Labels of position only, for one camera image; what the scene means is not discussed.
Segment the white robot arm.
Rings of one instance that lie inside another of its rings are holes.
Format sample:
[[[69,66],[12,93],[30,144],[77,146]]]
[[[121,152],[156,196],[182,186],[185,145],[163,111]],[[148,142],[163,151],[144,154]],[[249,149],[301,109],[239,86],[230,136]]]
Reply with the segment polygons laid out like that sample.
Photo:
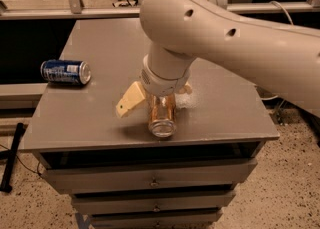
[[[138,83],[116,106],[120,117],[147,94],[185,93],[197,58],[213,62],[320,116],[320,33],[316,29],[247,18],[227,0],[144,0],[140,23],[151,40]]]

